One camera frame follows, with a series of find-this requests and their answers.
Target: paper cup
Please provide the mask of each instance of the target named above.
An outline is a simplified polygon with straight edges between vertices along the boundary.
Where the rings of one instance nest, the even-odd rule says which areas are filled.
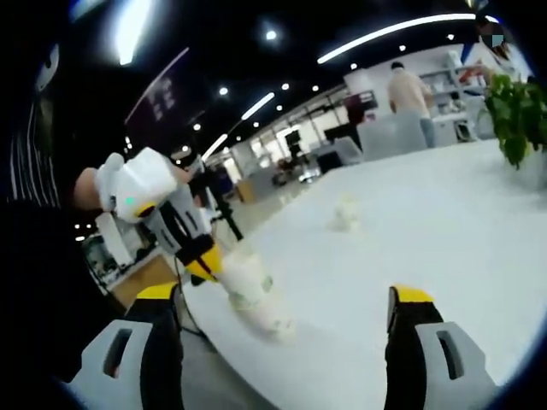
[[[236,315],[251,332],[268,341],[288,343],[295,335],[295,320],[290,315],[285,301],[272,292],[268,299],[251,308],[232,304]]]
[[[274,281],[267,275],[258,255],[226,258],[222,273],[215,275],[234,307],[247,309],[269,298]]]

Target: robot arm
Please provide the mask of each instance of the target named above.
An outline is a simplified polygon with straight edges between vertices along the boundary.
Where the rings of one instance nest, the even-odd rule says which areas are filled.
[[[144,223],[192,274],[216,282],[213,272],[221,272],[221,253],[210,223],[194,204],[188,184],[177,180],[169,160],[145,148],[125,164],[117,158],[111,162],[114,165],[105,164],[97,177],[104,187],[101,198],[107,205],[112,202],[116,217]]]

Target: cable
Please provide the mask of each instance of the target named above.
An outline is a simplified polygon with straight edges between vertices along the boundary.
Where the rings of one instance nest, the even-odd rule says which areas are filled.
[[[188,312],[188,316],[190,316],[190,320],[194,323],[196,328],[199,329],[199,327],[196,324],[196,321],[194,320],[193,316],[190,313],[190,309],[188,308],[188,304],[186,303],[185,293],[182,291],[182,280],[180,280],[179,260],[177,259],[176,256],[174,256],[174,269],[175,269],[175,272],[177,274],[177,279],[179,280],[180,294],[182,295],[182,297],[184,298],[184,301],[185,301],[186,312]],[[193,331],[192,329],[188,329],[186,326],[182,325],[182,317],[180,318],[180,327],[183,331],[187,331],[188,333],[191,333],[192,335],[200,336],[200,337],[203,337],[203,338],[207,339],[207,336],[201,330]]]

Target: white table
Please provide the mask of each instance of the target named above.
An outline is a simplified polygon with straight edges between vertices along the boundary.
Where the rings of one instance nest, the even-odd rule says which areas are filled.
[[[430,149],[330,172],[227,258],[260,253],[297,320],[292,345],[251,335],[215,284],[185,287],[198,325],[281,409],[383,408],[388,287],[429,292],[485,351],[497,384],[547,308],[547,196],[512,185],[496,142]],[[328,231],[343,194],[362,228]]]

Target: person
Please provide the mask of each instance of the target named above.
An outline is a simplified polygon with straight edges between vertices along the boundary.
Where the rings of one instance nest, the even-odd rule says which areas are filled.
[[[479,42],[490,51],[491,61],[479,59],[476,64],[482,68],[486,83],[490,84],[493,74],[508,75],[512,81],[526,82],[531,74],[526,60],[510,42],[510,35],[499,23],[490,21],[485,14],[475,16],[475,25],[479,34]],[[494,45],[491,36],[502,36],[502,42]]]
[[[426,138],[427,148],[433,148],[435,125],[428,109],[434,104],[432,93],[421,78],[406,71],[401,62],[393,62],[391,70],[393,77],[387,86],[391,111],[393,113],[401,110],[415,111],[420,116],[420,126]]]
[[[109,175],[123,164],[118,154],[98,170],[79,160],[77,108],[69,98],[75,78],[63,64],[69,3],[3,3],[10,78],[0,161],[3,369],[19,384],[6,389],[17,395],[16,407],[47,404],[49,396],[33,389],[51,388],[50,394],[69,382],[84,348],[122,314],[91,277],[69,218],[75,209],[112,210]],[[182,182],[191,178],[179,168],[174,173]],[[57,390],[62,397],[65,390]]]

